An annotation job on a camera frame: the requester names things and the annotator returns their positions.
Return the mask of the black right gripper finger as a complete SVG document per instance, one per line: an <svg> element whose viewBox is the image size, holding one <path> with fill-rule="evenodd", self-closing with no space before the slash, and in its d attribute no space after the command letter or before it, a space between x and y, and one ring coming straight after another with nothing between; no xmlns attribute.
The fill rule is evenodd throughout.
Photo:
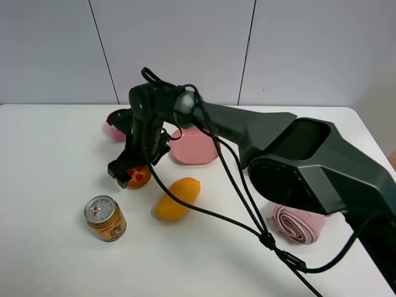
<svg viewBox="0 0 396 297"><path fill-rule="evenodd" d="M150 160L150 164L155 166L169 151L170 146L168 145L168 141L160 142L154 156Z"/></svg>

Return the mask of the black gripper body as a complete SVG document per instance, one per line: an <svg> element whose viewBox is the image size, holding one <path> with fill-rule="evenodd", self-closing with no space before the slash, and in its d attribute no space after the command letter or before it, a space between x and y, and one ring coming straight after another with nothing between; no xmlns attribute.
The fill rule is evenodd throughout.
<svg viewBox="0 0 396 297"><path fill-rule="evenodd" d="M169 142L167 133L162 132L163 123L161 119L138 119L133 116L124 151L135 157L142 157L145 165L150 164L159 143Z"/></svg>

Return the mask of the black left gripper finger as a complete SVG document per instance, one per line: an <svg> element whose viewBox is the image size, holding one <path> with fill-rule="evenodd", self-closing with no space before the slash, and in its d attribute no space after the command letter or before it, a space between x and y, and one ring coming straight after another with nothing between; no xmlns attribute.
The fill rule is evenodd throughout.
<svg viewBox="0 0 396 297"><path fill-rule="evenodd" d="M132 153L123 151L117 159L108 164L108 174L117 180L121 188L125 189L132 179L128 171L144 165L145 160L142 157L135 157Z"/></svg>

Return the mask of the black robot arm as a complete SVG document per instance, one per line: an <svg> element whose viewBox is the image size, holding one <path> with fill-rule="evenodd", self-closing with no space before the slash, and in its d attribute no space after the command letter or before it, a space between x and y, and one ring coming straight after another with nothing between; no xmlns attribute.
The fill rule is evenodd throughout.
<svg viewBox="0 0 396 297"><path fill-rule="evenodd" d="M299 278L335 266L359 240L391 288L395 287L395 181L380 164L343 139L330 122L292 113L257 113L203 101L191 85L149 82L129 91L132 116L126 144L109 163L121 187L129 170L152 168L169 150L163 124L196 126L215 144L221 139L239 149L239 164L267 200L322 215L341 212L353 229L344 248L318 268L282 251L254 204L246 208L254 235Z"/></svg>

